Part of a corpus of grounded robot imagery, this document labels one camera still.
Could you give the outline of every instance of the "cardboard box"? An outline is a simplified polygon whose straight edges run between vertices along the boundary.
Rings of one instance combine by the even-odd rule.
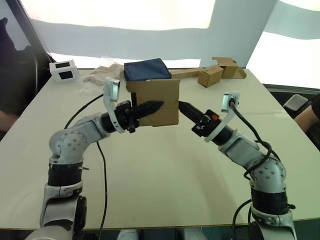
[[[131,93],[131,97],[135,97],[137,105],[150,100],[164,101],[164,104],[156,113],[139,120],[140,126],[157,127],[179,123],[179,83],[180,79],[126,82],[126,89]]]
[[[237,62],[231,57],[213,57],[218,62],[218,66],[223,68],[222,79],[244,79],[247,74],[238,67]]]
[[[203,70],[202,67],[184,69],[184,70],[176,70],[171,72],[171,76],[174,79],[183,79],[189,77],[198,77],[199,72]]]
[[[198,83],[207,87],[210,87],[218,82],[222,77],[224,69],[219,66],[207,67],[208,70],[199,72]]]

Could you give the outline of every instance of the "white table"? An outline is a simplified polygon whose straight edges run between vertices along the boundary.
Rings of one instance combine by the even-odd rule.
[[[297,207],[294,219],[318,218],[320,153],[258,80],[246,72],[245,80],[223,79],[210,88],[203,88],[194,78],[182,79],[180,99],[202,111],[210,108],[218,113],[223,93],[240,90],[240,112],[272,145],[286,167],[288,199]],[[93,98],[80,95],[80,88],[76,83],[61,85],[50,80],[0,142],[0,192],[4,193],[0,198],[0,228],[39,227],[51,155],[49,138]],[[120,94],[121,100],[129,97],[124,86]],[[105,111],[102,101],[81,115],[99,111]],[[253,138],[237,118],[229,126]],[[193,123],[181,115],[179,125],[140,127],[134,134],[114,133],[100,142],[107,158],[104,228],[231,224],[236,208],[250,198],[244,169],[222,155],[213,143],[195,135],[192,127]],[[84,154],[84,166],[90,168],[82,174],[82,195],[88,198],[85,229],[97,229],[103,214],[104,186],[103,164],[94,144]],[[238,224],[247,221],[247,210],[240,212]]]

